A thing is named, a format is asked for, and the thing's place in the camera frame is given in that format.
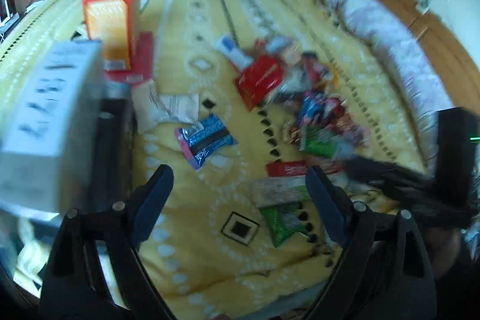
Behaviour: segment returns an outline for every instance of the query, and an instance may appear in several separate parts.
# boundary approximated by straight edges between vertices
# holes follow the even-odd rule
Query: white box
[[[55,43],[20,93],[0,147],[0,206],[64,214],[90,184],[105,85],[99,41]]]

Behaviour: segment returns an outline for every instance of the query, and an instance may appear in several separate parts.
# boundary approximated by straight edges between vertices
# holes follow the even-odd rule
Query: pink fabric
[[[346,28],[366,41],[385,66],[416,120],[420,149],[430,172],[436,163],[438,110],[451,108],[440,77],[411,32],[378,0],[325,0]]]

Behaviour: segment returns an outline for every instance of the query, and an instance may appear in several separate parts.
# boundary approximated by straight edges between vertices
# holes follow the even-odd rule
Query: yellow bedspread
[[[136,137],[136,186],[161,163],[175,173],[165,209],[140,247],[156,288],[180,319],[208,319],[219,313],[235,318],[325,280],[332,270],[326,264],[335,261],[338,252],[313,256],[314,245],[300,234],[273,248],[268,228],[251,203],[249,182],[266,176],[265,163],[302,157],[281,141],[286,114],[274,105],[266,113],[247,112],[232,83],[234,69],[212,44],[224,33],[242,47],[272,32],[297,38],[303,50],[317,52],[339,72],[339,92],[347,98],[349,112],[371,129],[368,153],[423,170],[406,110],[377,60],[359,40],[334,26],[315,0],[142,0],[142,6],[142,30],[153,31],[156,40],[157,90],[198,93],[200,102],[210,99],[215,103],[212,111],[238,141],[194,171],[174,138],[178,124],[162,124]],[[47,0],[0,47],[0,125],[35,60],[54,40],[70,39],[81,21],[81,0]],[[205,107],[200,109],[202,117],[208,114]],[[381,204],[383,210],[391,206],[383,199]],[[312,205],[306,208],[321,237],[318,215]],[[233,211],[260,224],[248,247],[220,232]]]

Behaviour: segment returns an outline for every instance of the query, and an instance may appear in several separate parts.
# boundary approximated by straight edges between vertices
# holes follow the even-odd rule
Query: blue wrapper
[[[190,128],[177,128],[175,136],[188,163],[198,170],[206,158],[225,145],[236,144],[225,124],[210,114]]]
[[[323,106],[321,99],[314,96],[311,92],[306,92],[303,99],[303,105],[297,116],[297,127],[310,124],[316,115],[323,118]]]

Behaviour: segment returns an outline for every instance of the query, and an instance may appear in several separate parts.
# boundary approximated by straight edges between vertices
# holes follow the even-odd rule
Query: red bag
[[[272,56],[261,56],[235,79],[238,92],[251,111],[283,81],[280,64]]]

